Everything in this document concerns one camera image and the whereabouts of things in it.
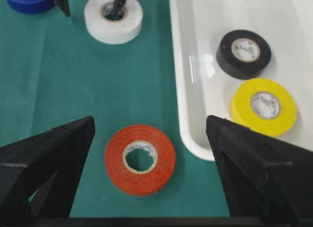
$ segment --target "green tablecloth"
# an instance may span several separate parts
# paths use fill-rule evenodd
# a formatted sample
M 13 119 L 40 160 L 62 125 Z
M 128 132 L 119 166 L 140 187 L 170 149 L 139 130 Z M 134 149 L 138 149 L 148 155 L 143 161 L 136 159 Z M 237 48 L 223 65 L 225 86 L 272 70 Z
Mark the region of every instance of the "green tablecloth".
M 228 216 L 215 163 L 179 136 L 169 1 L 138 1 L 140 35 L 105 45 L 86 31 L 87 0 L 69 0 L 70 18 L 57 7 L 20 14 L 0 0 L 0 145 L 92 115 L 96 134 L 71 217 Z M 114 133 L 138 123 L 162 130 L 177 154 L 170 181 L 143 198 L 115 188 L 103 159 Z

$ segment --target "yellow tape roll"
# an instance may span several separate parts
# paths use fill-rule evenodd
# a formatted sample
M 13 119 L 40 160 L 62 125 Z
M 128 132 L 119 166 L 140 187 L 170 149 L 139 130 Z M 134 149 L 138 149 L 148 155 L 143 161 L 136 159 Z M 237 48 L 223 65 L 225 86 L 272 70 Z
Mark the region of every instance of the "yellow tape roll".
M 231 101 L 230 112 L 235 123 L 268 136 L 287 132 L 297 118 L 297 107 L 289 92 L 269 79 L 243 83 Z

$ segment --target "black tape roll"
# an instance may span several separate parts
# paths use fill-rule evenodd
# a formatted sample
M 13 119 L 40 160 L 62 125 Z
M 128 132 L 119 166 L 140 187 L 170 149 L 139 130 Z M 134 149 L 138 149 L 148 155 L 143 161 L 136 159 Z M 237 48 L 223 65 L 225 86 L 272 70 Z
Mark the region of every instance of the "black tape roll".
M 238 79 L 259 76 L 269 64 L 271 51 L 259 35 L 247 30 L 226 34 L 217 51 L 217 61 L 224 72 Z

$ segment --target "white tape roll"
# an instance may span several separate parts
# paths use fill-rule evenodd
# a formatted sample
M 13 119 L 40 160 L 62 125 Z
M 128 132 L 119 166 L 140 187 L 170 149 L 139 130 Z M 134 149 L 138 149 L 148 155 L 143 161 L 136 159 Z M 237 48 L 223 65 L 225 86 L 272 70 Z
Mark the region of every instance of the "white tape roll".
M 114 0 L 89 0 L 84 15 L 86 28 L 96 40 L 118 45 L 134 39 L 141 30 L 142 8 L 137 0 L 127 0 L 124 16 L 118 21 L 111 21 L 104 15 Z

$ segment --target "red tape roll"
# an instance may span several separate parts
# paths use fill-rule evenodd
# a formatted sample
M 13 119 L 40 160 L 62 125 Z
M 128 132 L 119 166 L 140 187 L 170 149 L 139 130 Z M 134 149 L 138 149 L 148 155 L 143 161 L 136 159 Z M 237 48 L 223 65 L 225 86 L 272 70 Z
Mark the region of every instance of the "red tape roll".
M 138 148 L 153 157 L 154 163 L 147 171 L 138 172 L 126 163 L 126 155 Z M 113 184 L 135 196 L 146 196 L 160 190 L 173 173 L 175 159 L 169 138 L 159 129 L 147 125 L 123 128 L 112 137 L 105 152 L 106 170 Z

